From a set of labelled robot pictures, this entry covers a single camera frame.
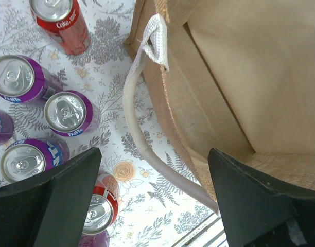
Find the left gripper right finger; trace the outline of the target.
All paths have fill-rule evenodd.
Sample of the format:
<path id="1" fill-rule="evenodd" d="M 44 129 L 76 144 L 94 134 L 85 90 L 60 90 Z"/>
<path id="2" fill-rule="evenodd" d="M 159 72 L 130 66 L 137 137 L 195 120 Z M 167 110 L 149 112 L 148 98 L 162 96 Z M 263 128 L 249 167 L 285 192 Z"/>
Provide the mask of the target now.
<path id="1" fill-rule="evenodd" d="M 315 191 L 211 149 L 210 174 L 229 246 L 315 246 Z"/>

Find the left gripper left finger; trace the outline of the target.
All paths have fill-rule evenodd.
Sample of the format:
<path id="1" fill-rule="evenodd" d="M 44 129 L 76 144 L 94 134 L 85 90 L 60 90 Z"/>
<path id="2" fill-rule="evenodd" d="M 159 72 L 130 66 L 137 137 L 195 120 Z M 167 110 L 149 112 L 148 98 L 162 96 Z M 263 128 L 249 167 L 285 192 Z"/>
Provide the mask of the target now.
<path id="1" fill-rule="evenodd" d="M 78 246 L 101 162 L 91 148 L 0 188 L 0 246 Z"/>

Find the brown jute canvas bag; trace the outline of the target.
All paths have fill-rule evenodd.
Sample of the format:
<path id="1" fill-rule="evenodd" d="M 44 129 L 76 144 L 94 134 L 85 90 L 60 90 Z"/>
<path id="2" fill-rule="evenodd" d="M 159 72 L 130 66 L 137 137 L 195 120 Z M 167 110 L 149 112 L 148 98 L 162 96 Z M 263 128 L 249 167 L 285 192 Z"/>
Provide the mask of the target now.
<path id="1" fill-rule="evenodd" d="M 137 1 L 125 46 L 125 120 L 144 159 L 215 212 L 207 156 L 220 149 L 315 190 L 315 1 Z M 194 183 L 148 145 L 134 108 L 140 76 Z"/>

